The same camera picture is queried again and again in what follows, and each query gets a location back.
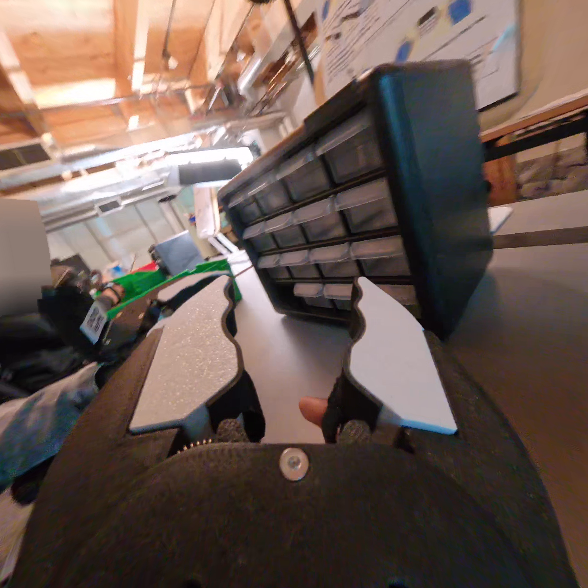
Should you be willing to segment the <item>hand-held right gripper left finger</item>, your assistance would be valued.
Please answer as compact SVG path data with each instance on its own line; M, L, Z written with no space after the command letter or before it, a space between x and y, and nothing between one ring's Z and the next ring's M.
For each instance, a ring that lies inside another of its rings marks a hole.
M180 429L194 445L212 438L212 403L243 372L242 352L229 331L233 308L233 279L220 275L155 328L160 338L130 418L131 434Z

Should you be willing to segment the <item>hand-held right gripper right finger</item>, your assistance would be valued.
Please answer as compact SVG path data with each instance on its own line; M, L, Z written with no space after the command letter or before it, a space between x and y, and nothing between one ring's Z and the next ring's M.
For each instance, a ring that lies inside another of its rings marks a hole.
M396 425L441 435L458 431L419 321L366 277L354 283L352 336L343 372L376 405L376 426Z

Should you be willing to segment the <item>green plastic bin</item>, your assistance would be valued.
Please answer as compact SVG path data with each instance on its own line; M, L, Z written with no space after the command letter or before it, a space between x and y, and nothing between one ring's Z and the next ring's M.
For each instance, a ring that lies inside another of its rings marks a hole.
M159 286L167 287L175 279L183 279L187 276L204 274L210 272L220 272L235 277L229 261L220 259L217 261L202 262L193 269L187 269L173 276L166 276L163 270L138 271L114 280L115 284L121 285L125 291L121 303L107 311L107 320L114 320L118 313L136 300L147 296L154 298L155 290Z

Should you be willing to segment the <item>black drawer cabinet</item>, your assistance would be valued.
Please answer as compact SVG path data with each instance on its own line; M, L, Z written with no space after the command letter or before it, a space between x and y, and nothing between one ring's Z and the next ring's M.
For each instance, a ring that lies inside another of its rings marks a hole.
M483 148L466 61L388 64L369 70L230 180L219 192L219 204L246 250L223 197L281 155L290 156L360 113L369 115L376 131L420 307L417 319L445 339L459 324L493 254ZM351 309L334 318L276 312L347 325Z

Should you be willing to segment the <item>rows of clear cabinet drawers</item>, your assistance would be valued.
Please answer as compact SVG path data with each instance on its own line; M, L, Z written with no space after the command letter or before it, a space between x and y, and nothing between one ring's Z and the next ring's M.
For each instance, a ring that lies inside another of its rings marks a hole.
M223 204L276 311L346 316L353 281L366 277L420 318L368 114L281 155Z

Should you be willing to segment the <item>person's right hand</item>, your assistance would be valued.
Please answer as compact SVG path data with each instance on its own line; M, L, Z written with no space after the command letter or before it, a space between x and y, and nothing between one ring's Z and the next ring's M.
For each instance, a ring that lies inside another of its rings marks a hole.
M303 418L317 427L322 427L322 421L328 408L327 399L304 397L299 401L299 410Z

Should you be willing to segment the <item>black computer monitor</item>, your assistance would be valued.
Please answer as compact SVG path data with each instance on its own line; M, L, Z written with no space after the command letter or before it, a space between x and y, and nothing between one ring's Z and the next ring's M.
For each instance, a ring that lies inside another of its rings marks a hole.
M153 262L166 276L194 270L205 261L189 231L180 232L148 249Z

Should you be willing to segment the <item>long studio light panel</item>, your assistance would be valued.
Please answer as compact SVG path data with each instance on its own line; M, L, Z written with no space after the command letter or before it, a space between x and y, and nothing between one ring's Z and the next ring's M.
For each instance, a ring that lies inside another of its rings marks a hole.
M166 155L170 187L218 187L226 184L254 161L246 146L206 148Z

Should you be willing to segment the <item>wooden office desk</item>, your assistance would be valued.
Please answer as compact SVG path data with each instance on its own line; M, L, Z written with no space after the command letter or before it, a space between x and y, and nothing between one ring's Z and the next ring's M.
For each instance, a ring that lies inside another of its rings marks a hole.
M587 89L551 102L511 123L481 134L489 206L517 202L519 153L581 136L587 147Z

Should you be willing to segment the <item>instruction poster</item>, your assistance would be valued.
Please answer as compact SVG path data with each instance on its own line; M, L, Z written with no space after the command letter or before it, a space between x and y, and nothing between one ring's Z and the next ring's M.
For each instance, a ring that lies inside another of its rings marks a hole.
M325 98L385 63L465 59L478 110L520 88L518 1L317 1Z

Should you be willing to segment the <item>black stand pole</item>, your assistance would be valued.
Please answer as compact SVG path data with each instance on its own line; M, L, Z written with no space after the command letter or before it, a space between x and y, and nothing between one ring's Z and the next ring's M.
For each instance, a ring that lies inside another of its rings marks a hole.
M293 35L295 37L295 42L296 45L298 47L299 50L299 54L301 55L301 58L304 62L305 65L305 70L307 73L307 77L309 78L309 81L311 83L311 86L314 87L315 85L315 73L313 70L313 66L311 63L311 60L309 58L309 55L307 53L306 47L305 47L305 41L304 38L302 36L302 31L300 29L300 26L298 24L298 20L296 18L296 14L295 11L292 7L292 4L290 1L283 1L283 4L285 6L285 10L288 14L288 18L290 21L290 26L292 28L293 31Z

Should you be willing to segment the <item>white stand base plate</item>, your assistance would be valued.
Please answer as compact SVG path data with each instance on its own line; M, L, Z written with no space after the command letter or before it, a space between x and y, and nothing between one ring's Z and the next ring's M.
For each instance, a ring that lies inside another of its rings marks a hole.
M495 235L497 231L504 225L513 213L513 208L510 206L493 206L488 208L489 230L491 235Z

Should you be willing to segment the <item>silver ventilation duct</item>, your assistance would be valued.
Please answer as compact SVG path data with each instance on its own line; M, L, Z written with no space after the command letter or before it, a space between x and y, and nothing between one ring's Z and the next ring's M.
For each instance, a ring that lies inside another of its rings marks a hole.
M252 104L257 99L256 88L264 85L263 80L274 63L275 59L257 53L247 61L236 82L238 93L247 104Z

